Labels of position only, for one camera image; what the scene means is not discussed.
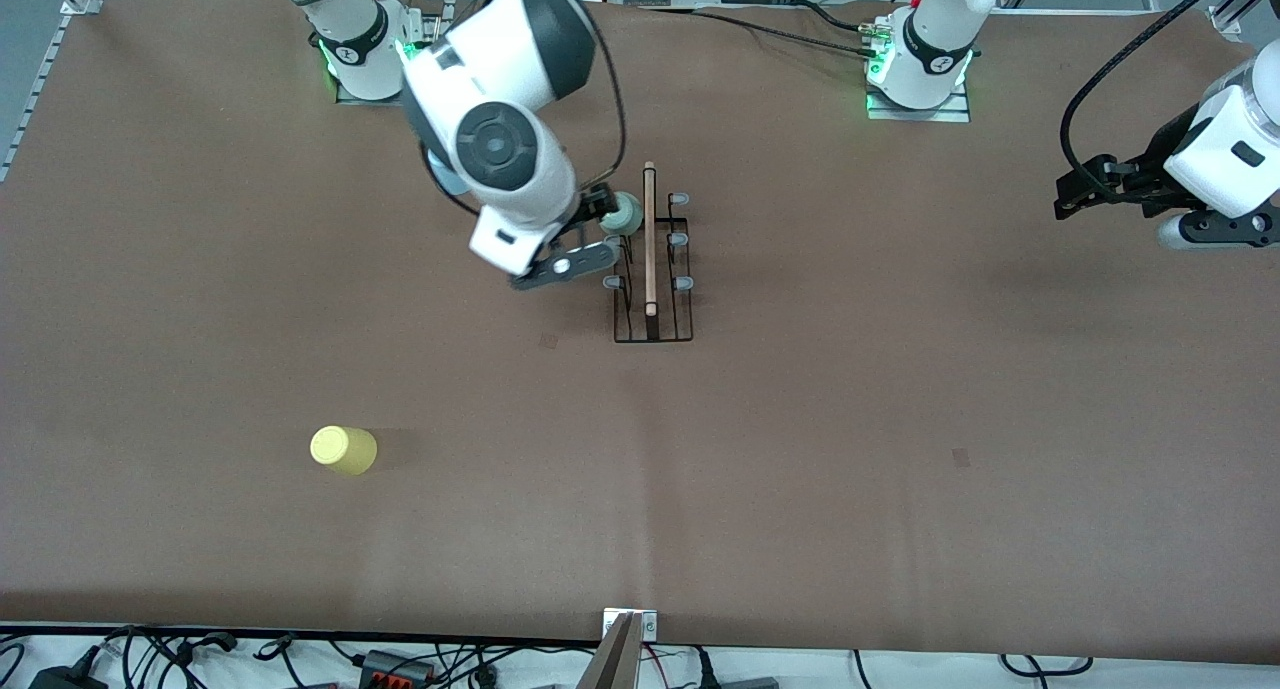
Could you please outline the mint green plastic cup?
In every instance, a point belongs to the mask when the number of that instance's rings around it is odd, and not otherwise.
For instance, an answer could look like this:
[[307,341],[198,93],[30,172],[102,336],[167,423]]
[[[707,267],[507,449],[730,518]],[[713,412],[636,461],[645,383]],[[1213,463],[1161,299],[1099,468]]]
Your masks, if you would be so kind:
[[634,193],[612,193],[609,210],[599,219],[599,227],[609,237],[631,237],[644,224],[644,207]]

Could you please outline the black wire cup holder rack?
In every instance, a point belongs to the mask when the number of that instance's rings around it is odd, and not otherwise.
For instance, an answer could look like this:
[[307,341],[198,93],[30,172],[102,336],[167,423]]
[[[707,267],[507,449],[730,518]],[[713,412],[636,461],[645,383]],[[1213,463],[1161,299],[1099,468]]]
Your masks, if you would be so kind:
[[691,234],[677,211],[689,193],[663,192],[658,166],[645,161],[634,196],[644,224],[631,237],[609,237],[621,256],[603,286],[611,293],[612,337],[618,344],[676,344],[694,338]]

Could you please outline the yellow plastic cup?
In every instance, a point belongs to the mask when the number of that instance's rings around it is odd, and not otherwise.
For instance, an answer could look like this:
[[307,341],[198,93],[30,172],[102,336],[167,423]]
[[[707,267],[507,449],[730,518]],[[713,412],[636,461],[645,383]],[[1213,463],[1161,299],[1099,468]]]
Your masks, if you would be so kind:
[[308,450],[316,464],[346,476],[365,474],[378,458],[376,438],[356,426],[323,426],[311,437]]

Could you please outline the light blue plastic cup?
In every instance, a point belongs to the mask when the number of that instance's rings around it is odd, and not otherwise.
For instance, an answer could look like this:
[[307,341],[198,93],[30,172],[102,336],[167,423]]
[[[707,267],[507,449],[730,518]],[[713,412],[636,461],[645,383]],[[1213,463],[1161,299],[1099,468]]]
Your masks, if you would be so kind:
[[463,196],[463,193],[470,192],[468,184],[457,173],[449,169],[445,161],[439,159],[435,152],[433,152],[426,145],[421,145],[420,149],[428,169],[442,192],[448,193],[451,197],[460,197]]

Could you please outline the black and orange connector box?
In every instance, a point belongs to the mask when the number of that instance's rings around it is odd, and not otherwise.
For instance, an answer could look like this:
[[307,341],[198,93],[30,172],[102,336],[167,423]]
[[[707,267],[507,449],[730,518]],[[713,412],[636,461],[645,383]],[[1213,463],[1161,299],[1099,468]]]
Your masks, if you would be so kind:
[[410,660],[384,651],[362,654],[357,689],[429,689],[435,669],[421,660]]

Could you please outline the black power adapter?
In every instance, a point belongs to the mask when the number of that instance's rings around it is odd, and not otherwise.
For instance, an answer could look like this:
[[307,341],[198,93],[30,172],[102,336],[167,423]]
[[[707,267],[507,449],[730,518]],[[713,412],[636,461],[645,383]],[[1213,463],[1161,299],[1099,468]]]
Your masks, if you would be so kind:
[[27,689],[109,689],[106,683],[67,666],[40,670]]

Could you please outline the aluminium arm base plate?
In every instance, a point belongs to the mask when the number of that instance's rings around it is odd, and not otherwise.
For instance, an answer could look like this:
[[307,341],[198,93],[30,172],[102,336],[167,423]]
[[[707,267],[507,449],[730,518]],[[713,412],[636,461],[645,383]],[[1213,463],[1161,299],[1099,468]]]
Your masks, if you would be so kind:
[[891,101],[882,88],[867,88],[867,114],[872,120],[934,120],[934,123],[969,123],[970,104],[966,83],[954,87],[937,108],[911,109]]
[[329,70],[334,101],[338,105],[399,106],[403,70]]

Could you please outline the small aluminium edge bracket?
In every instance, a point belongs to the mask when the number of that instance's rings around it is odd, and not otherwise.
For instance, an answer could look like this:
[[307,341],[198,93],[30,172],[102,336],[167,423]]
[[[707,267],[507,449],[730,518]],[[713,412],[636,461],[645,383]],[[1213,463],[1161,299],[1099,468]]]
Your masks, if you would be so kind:
[[658,612],[654,610],[634,610],[634,608],[605,608],[602,613],[602,638],[604,638],[612,629],[613,624],[622,619],[623,616],[634,615],[635,624],[639,626],[641,634],[641,642],[657,643],[658,633]]

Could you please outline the perforated aluminium rail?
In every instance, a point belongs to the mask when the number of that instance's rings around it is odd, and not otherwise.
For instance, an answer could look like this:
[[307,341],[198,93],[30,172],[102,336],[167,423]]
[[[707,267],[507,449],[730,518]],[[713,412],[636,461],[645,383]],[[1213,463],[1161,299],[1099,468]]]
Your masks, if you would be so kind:
[[12,172],[12,166],[17,160],[17,155],[19,152],[22,141],[24,140],[26,133],[29,128],[29,120],[35,115],[35,110],[38,105],[44,88],[47,83],[54,63],[56,61],[60,47],[64,44],[67,28],[69,27],[70,22],[72,22],[70,14],[61,14],[60,22],[58,23],[58,28],[55,29],[52,38],[50,38],[50,42],[47,44],[36,78],[33,79],[27,100],[23,104],[14,133],[10,138],[9,145],[6,146],[6,151],[3,155],[3,160],[0,161],[0,186],[3,186],[8,179]]

